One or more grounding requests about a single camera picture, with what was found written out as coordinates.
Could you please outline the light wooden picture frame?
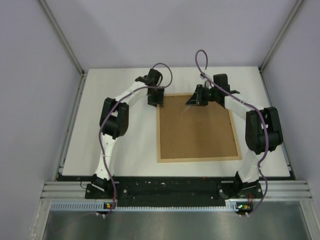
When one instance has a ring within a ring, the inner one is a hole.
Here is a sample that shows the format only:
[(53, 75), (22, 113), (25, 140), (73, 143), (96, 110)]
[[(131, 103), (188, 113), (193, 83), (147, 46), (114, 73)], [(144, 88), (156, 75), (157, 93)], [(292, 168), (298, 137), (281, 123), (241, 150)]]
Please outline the light wooden picture frame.
[(242, 153), (230, 110), (215, 102), (187, 107), (189, 93), (167, 94), (157, 107), (158, 163), (239, 161)]

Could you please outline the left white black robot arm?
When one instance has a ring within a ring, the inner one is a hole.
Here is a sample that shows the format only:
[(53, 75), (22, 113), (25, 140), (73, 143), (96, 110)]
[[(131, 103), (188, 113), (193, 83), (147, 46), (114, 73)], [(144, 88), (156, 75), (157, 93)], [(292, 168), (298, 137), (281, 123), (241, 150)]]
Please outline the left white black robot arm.
[(98, 141), (100, 157), (91, 184), (102, 198), (109, 198), (116, 189), (111, 167), (112, 154), (117, 139), (129, 128), (129, 111), (140, 99), (146, 97), (153, 107), (164, 103), (165, 88), (160, 86), (163, 75), (151, 68), (147, 75), (137, 77), (133, 84), (117, 97), (107, 97), (99, 120)]

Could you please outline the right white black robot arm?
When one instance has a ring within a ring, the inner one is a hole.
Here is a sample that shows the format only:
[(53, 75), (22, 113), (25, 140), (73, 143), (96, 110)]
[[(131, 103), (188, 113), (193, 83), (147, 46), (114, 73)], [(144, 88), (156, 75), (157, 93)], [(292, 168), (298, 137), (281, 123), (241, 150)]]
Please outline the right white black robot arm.
[(265, 175), (262, 164), (269, 152), (283, 143), (283, 133), (278, 110), (275, 107), (254, 105), (237, 90), (231, 90), (228, 76), (216, 74), (209, 77), (202, 73), (204, 84), (198, 84), (187, 106), (205, 107), (217, 103), (245, 121), (245, 143), (248, 151), (232, 183), (222, 183), (219, 195), (223, 199), (237, 196), (247, 198), (258, 191), (259, 179)]

